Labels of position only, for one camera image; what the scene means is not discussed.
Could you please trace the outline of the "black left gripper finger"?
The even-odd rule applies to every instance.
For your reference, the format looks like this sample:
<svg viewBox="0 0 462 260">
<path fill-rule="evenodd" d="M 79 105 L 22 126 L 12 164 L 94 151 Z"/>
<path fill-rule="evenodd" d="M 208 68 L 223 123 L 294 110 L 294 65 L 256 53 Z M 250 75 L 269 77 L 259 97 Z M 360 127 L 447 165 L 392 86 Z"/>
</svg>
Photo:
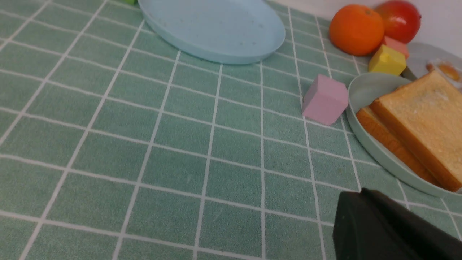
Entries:
<svg viewBox="0 0 462 260">
<path fill-rule="evenodd" d="M 460 240 L 377 190 L 339 194 L 333 228 L 338 260 L 460 260 Z"/>
</svg>

